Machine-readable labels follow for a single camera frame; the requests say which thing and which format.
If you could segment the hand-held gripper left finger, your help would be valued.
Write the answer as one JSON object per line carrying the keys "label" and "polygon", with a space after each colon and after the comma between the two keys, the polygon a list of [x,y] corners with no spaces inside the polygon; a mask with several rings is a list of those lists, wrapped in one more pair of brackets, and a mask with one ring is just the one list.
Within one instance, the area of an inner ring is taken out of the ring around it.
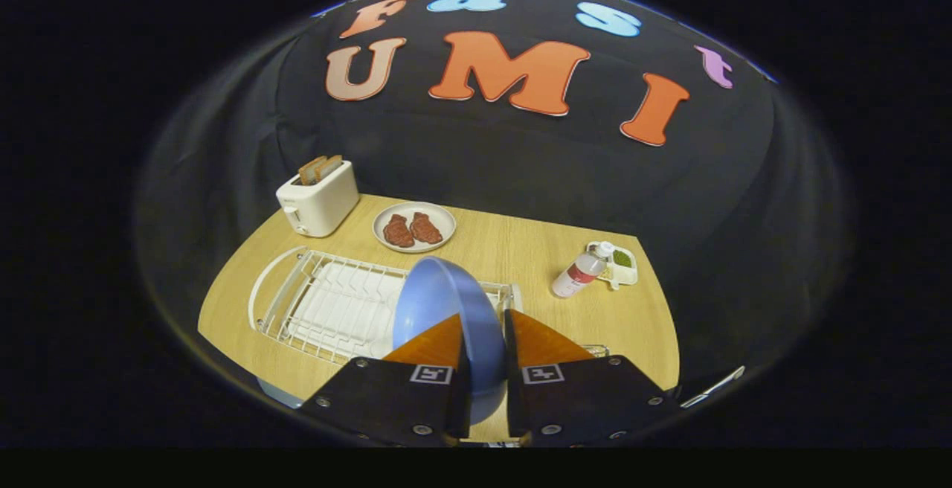
{"label": "hand-held gripper left finger", "polygon": [[383,359],[354,357],[297,409],[361,446],[452,447],[469,436],[472,376],[459,315]]}

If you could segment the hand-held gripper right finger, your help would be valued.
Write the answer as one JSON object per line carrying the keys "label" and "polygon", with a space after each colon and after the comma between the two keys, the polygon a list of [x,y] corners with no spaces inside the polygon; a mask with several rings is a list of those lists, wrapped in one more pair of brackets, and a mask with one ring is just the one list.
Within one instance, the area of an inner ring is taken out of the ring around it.
{"label": "hand-held gripper right finger", "polygon": [[679,417],[672,394],[625,356],[592,356],[516,309],[504,311],[507,424],[526,447],[639,443]]}

